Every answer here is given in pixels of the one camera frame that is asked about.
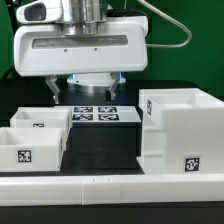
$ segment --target white container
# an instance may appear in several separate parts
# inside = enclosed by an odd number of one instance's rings
[[[59,128],[0,128],[0,172],[59,171],[62,133]]]
[[[12,128],[63,128],[63,151],[72,127],[72,113],[69,108],[18,108],[10,120]]]
[[[224,103],[199,89],[141,90],[148,174],[224,173]]]

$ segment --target green background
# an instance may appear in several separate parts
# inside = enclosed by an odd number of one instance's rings
[[[113,8],[123,8],[124,0],[108,0]],[[156,7],[184,23],[193,34],[192,42],[180,49],[149,49],[149,66],[143,72],[129,73],[132,80],[186,80],[209,93],[224,96],[224,1],[151,0]],[[185,34],[174,25],[145,9],[136,0],[128,8],[147,12],[152,32],[147,42],[174,44]],[[13,35],[5,1],[0,1],[0,77],[13,65]]]

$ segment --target black tabletop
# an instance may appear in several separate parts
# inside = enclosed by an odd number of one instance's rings
[[[88,95],[68,90],[66,80],[59,80],[58,86],[63,91],[63,105],[133,105],[138,104],[139,89],[195,88],[193,83],[184,81],[129,81],[126,88],[117,90],[113,102],[106,102],[105,96]],[[9,120],[18,107],[54,106],[53,97],[45,80],[2,80],[0,81],[0,126],[9,126]],[[140,174],[139,166],[135,169],[100,169],[88,170],[88,174]],[[85,175],[82,169],[67,172],[65,175]],[[222,224],[224,222],[223,202],[194,203],[148,203],[98,206],[31,206],[1,207],[2,224]]]

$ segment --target white platform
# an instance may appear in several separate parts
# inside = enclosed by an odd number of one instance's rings
[[[0,206],[224,201],[224,175],[0,178]]]

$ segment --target cable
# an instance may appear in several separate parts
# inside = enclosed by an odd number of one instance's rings
[[[127,9],[127,0],[124,0],[124,9]]]
[[[15,71],[15,66],[10,67],[2,76],[2,80],[6,80],[11,72]]]
[[[172,17],[168,16],[167,14],[165,14],[162,11],[160,11],[159,9],[157,9],[156,7],[154,7],[153,5],[151,5],[148,2],[146,2],[145,0],[137,0],[137,1],[139,3],[141,3],[143,6],[145,6],[146,8],[152,10],[153,12],[155,12],[156,14],[158,14],[159,16],[161,16],[162,18],[168,20],[169,22],[173,23],[174,25],[176,25],[177,27],[179,27],[180,29],[182,29],[187,34],[187,36],[188,36],[187,37],[187,40],[184,41],[181,44],[173,44],[173,45],[146,44],[147,47],[156,47],[156,48],[179,48],[179,47],[184,47],[185,45],[187,45],[191,41],[191,39],[192,39],[192,33],[182,23],[180,23],[177,20],[173,19]]]

